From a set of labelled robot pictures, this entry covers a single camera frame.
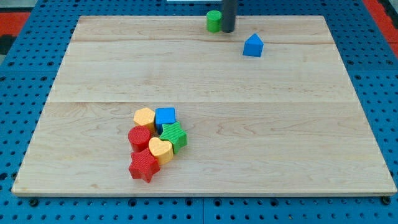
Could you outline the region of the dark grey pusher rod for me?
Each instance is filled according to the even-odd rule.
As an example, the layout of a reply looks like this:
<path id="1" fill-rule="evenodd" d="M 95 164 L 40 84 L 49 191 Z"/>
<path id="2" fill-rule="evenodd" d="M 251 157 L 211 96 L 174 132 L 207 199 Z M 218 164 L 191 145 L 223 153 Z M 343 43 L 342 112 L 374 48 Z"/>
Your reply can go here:
<path id="1" fill-rule="evenodd" d="M 221 30 L 232 33 L 235 30 L 238 0 L 222 0 Z"/>

